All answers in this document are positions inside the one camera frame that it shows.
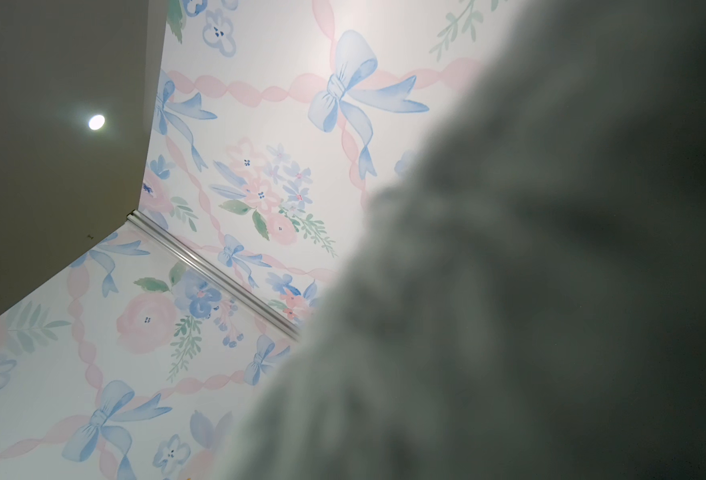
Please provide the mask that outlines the grey fleece blanket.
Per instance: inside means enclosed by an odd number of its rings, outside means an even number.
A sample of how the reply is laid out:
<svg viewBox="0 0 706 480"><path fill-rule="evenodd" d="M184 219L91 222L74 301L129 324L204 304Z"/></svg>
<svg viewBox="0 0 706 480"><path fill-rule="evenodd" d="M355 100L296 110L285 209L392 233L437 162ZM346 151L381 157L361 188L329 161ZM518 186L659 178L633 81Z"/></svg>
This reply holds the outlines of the grey fleece blanket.
<svg viewBox="0 0 706 480"><path fill-rule="evenodd" d="M534 1L215 479L706 479L706 1Z"/></svg>

